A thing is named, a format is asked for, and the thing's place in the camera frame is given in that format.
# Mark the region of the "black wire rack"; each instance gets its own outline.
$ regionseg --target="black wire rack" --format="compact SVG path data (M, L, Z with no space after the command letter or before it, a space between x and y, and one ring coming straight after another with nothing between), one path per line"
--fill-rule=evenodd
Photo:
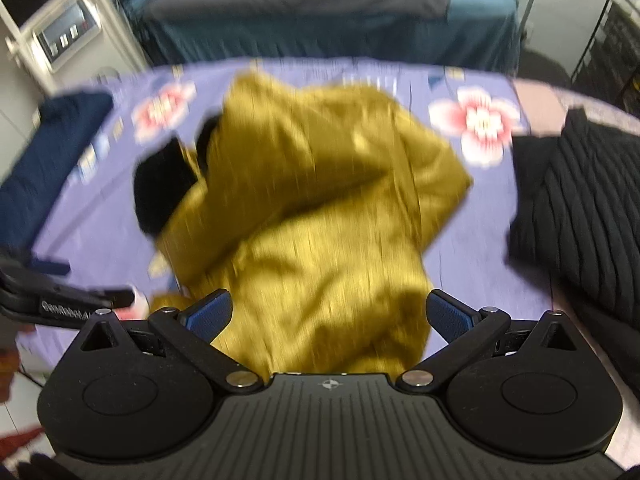
M640 117L640 10L607 0L571 76L572 88Z

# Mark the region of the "ribbed black surface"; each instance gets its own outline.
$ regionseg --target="ribbed black surface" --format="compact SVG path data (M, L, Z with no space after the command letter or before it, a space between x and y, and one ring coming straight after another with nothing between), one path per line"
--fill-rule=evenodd
M562 465L492 456L460 436L435 399L401 394L383 375L278 375L258 394L226 400L172 456L118 466L59 460L83 480L611 480L621 472L603 455Z

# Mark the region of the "bed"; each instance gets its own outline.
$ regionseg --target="bed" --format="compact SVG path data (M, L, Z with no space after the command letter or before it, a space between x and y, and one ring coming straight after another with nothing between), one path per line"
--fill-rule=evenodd
M462 148L460 137L443 133L443 109L460 104L464 92L480 92L508 110L513 135L558 134L569 106L586 106L592 120L640 134L640 123L609 105L533 82L438 66L372 60L226 60L168 66L94 83L107 90L114 109L69 174L59 199L34 244L38 254L68 260L69 281L79 286L129 283L151 297L177 286L167 264L138 227L132 174L137 163L161 146L172 131L193 142L204 118L222 106L235 75L260 68L294 86L366 82L393 95L423 123L447 135L474 178L460 209L423 255L434 286L474 308L496 305L517 319L537 319L555 308L571 313L562 291L544 270L514 267L506 258L506 233L516 211L516 184L508 145L492 153ZM584 332L625 399L622 421L609 455L624 467L640 457L640 406L606 354ZM20 343L53 366L73 331L37 327ZM444 341L431 332L425 356Z
M118 0L155 66L370 57L514 73L517 0Z

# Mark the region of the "blue gripper pad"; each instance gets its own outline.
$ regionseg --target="blue gripper pad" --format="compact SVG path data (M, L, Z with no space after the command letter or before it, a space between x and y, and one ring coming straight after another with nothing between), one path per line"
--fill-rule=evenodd
M471 330L480 318L476 310L434 289L427 296L427 319L435 331L451 343Z
M228 290L219 288L183 310L178 321L207 343L211 343L231 321L233 302Z

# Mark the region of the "wire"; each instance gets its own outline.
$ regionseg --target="wire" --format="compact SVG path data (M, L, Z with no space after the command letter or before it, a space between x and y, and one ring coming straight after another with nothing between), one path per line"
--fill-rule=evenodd
M20 369L18 370L18 373L23 377L27 378L28 380L30 380L36 386L39 386L40 389L44 388L44 384L40 384L38 381L36 381L36 379L31 377L27 372L24 371L24 368L20 367Z

